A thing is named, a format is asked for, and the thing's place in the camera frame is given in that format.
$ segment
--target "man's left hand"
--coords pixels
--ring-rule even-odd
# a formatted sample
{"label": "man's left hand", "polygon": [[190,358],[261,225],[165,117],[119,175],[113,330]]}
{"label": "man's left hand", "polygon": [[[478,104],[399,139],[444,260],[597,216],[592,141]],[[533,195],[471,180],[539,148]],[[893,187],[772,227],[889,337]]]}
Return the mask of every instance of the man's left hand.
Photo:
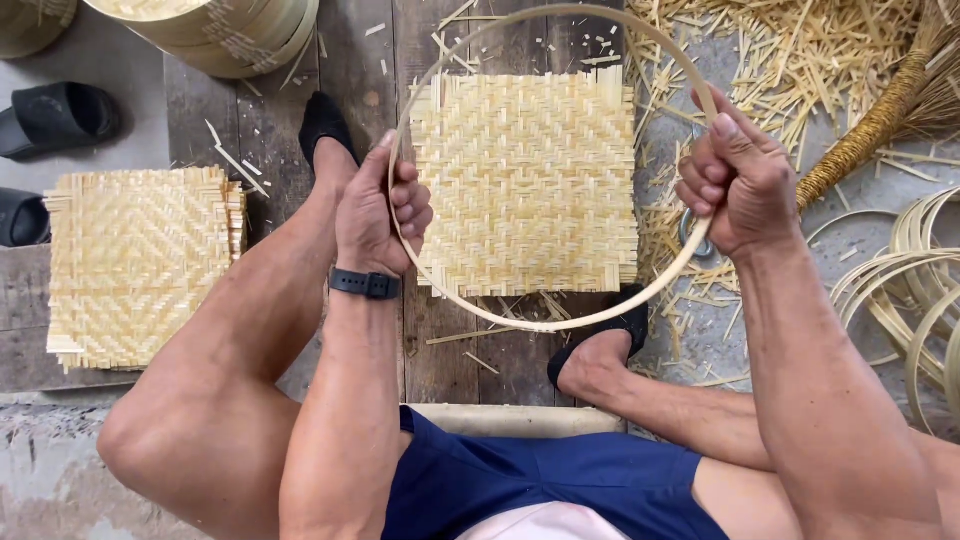
{"label": "man's left hand", "polygon": [[[399,277],[410,267],[410,258],[396,236],[387,208],[387,171],[395,137],[394,130],[384,135],[344,191],[337,208],[337,268]],[[433,220],[433,209],[430,189],[420,185],[417,177],[417,167],[397,160],[390,204],[396,208],[399,232],[419,255],[423,232]]]}

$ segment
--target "watch strap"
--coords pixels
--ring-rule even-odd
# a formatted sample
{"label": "watch strap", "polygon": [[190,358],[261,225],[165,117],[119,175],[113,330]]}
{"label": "watch strap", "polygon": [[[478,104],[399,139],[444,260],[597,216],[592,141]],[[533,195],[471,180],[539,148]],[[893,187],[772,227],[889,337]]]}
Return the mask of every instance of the watch strap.
{"label": "watch strap", "polygon": [[330,274],[330,288],[375,300],[393,300],[400,294],[400,280],[376,272],[360,274],[334,268]]}

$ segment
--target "sandal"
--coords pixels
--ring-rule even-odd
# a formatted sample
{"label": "sandal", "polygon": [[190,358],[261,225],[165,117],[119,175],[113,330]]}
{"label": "sandal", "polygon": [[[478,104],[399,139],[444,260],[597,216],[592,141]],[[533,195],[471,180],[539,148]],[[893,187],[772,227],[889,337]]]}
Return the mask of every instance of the sandal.
{"label": "sandal", "polygon": [[0,157],[28,160],[114,138],[120,114],[106,92],[80,83],[15,90],[0,112]]}
{"label": "sandal", "polygon": [[340,112],[340,108],[333,102],[333,99],[323,92],[313,92],[310,101],[306,104],[306,110],[303,112],[303,124],[300,126],[300,148],[303,151],[303,157],[310,164],[310,170],[313,170],[313,154],[317,149],[317,143],[325,136],[331,137],[340,144],[344,145],[353,160],[360,165],[357,154],[353,150],[353,139],[350,138],[350,130],[347,127],[347,120]]}
{"label": "sandal", "polygon": [[43,196],[0,187],[0,246],[32,246],[49,238],[50,212]]}
{"label": "sandal", "polygon": [[[640,283],[632,283],[626,287],[620,289],[620,292],[612,298],[612,302],[606,307],[617,306],[623,304],[624,302],[635,297],[641,290],[643,290],[643,285]],[[608,319],[606,321],[599,322],[589,329],[589,335],[576,343],[571,343],[566,347],[560,349],[546,365],[546,376],[550,379],[550,383],[553,384],[554,388],[560,390],[557,386],[557,378],[560,377],[560,371],[564,369],[566,361],[570,359],[570,355],[573,354],[573,350],[580,346],[581,343],[587,341],[594,335],[607,330],[625,330],[630,333],[631,337],[631,346],[630,353],[627,355],[627,358],[633,357],[636,353],[643,348],[643,342],[647,338],[648,330],[648,317],[650,313],[650,308],[647,306],[647,303],[643,303],[638,307],[634,307],[630,311],[618,316],[613,317],[613,319]]]}

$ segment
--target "woven bamboo square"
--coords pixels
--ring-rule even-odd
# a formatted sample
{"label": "woven bamboo square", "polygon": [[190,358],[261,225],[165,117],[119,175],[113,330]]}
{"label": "woven bamboo square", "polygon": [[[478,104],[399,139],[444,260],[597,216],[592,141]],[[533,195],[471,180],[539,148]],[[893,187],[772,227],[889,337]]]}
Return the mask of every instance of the woven bamboo square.
{"label": "woven bamboo square", "polygon": [[635,279],[634,94],[622,81],[622,66],[434,77],[410,129],[436,212],[420,259],[445,286],[513,296]]}
{"label": "woven bamboo square", "polygon": [[147,365],[246,248],[246,197],[219,167],[66,175],[44,195],[64,371]]}

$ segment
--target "blue shorts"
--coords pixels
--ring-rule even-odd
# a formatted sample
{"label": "blue shorts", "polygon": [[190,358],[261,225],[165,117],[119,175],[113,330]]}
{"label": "blue shorts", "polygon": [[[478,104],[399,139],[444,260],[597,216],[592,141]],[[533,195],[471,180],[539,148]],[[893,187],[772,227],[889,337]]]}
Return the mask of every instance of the blue shorts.
{"label": "blue shorts", "polygon": [[383,538],[456,538],[507,510],[563,502],[592,508],[635,540],[726,540],[690,493],[700,456],[626,433],[565,439],[447,433],[410,407],[414,434],[396,467]]}

